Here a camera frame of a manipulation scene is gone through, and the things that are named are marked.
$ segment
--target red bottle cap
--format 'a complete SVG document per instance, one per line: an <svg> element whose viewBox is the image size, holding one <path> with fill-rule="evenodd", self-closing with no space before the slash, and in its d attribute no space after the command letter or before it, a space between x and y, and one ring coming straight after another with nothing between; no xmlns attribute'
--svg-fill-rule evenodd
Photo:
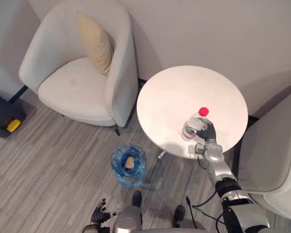
<svg viewBox="0 0 291 233"><path fill-rule="evenodd" d="M209 110L208 110L208 108L202 107L202 108L199 109L198 113L199 113L202 117L205 117L205 116L208 115Z"/></svg>

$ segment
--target round white table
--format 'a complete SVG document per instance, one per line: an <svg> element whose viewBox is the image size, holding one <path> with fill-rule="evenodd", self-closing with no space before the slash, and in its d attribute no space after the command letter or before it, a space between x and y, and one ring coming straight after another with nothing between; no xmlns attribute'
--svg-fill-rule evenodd
<svg viewBox="0 0 291 233"><path fill-rule="evenodd" d="M148 80L137 100L141 127L163 152L196 159L195 141L182 139L184 123L201 107L216 129L223 152L242 137L248 122L246 102L237 87L223 75L203 67L180 66L163 70Z"/></svg>

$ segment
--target pillow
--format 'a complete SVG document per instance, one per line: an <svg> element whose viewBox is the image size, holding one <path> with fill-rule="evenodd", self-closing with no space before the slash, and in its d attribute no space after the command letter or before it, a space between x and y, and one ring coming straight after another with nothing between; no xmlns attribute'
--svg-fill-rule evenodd
<svg viewBox="0 0 291 233"><path fill-rule="evenodd" d="M82 12L77 12L77 18L79 37L89 60L101 73L108 75L113 56L113 48L107 33L95 21Z"/></svg>

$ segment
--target blue plastic bag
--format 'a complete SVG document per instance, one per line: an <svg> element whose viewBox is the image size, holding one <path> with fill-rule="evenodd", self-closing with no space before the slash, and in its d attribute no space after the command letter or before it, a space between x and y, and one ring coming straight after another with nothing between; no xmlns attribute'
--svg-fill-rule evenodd
<svg viewBox="0 0 291 233"><path fill-rule="evenodd" d="M126 169L128 157L134 158L134 168ZM112 170L119 183L125 187L133 188L141 185L146 171L146 157L144 151L132 144L125 144L117 148L111 158Z"/></svg>

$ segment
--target beige cushion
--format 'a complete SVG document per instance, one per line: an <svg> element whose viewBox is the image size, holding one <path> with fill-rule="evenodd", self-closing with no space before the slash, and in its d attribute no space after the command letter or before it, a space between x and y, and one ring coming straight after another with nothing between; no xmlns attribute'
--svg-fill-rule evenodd
<svg viewBox="0 0 291 233"><path fill-rule="evenodd" d="M57 112L81 122L112 126L115 124L106 101L107 79L87 57L73 60L39 87L39 99Z"/></svg>
<svg viewBox="0 0 291 233"><path fill-rule="evenodd" d="M90 61L108 75L113 49L107 33L89 16L77 12L79 36Z"/></svg>

